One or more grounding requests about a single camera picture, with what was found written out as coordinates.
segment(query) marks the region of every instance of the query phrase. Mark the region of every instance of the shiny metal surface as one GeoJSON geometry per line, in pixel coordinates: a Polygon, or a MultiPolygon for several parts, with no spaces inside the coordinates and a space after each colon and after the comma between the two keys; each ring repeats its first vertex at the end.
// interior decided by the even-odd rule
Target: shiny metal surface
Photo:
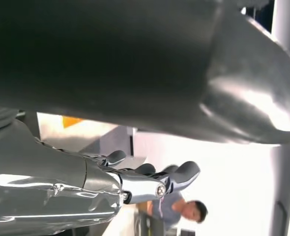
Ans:
{"type": "Polygon", "coordinates": [[[97,162],[35,140],[18,120],[0,129],[0,236],[108,222],[123,198],[119,178],[97,162]]]}
{"type": "Polygon", "coordinates": [[[0,174],[0,236],[47,235],[107,222],[119,192],[88,191],[60,180],[0,174]]]}
{"type": "Polygon", "coordinates": [[[290,142],[290,55],[230,1],[8,4],[0,2],[1,106],[213,142],[290,142]]]}
{"type": "Polygon", "coordinates": [[[158,189],[164,183],[144,175],[139,175],[131,171],[124,171],[119,174],[122,179],[122,189],[128,193],[128,204],[143,203],[160,199],[165,192],[158,194],[158,189]]]}

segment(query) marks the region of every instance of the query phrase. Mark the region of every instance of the white wall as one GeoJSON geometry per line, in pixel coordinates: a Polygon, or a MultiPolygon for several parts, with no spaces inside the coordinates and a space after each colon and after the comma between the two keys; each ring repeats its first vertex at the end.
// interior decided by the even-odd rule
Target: white wall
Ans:
{"type": "Polygon", "coordinates": [[[182,220],[182,228],[202,236],[267,236],[274,202],[274,176],[269,146],[214,144],[170,135],[136,133],[136,156],[146,156],[158,171],[194,160],[201,174],[183,191],[201,200],[208,216],[201,224],[182,220]]]}

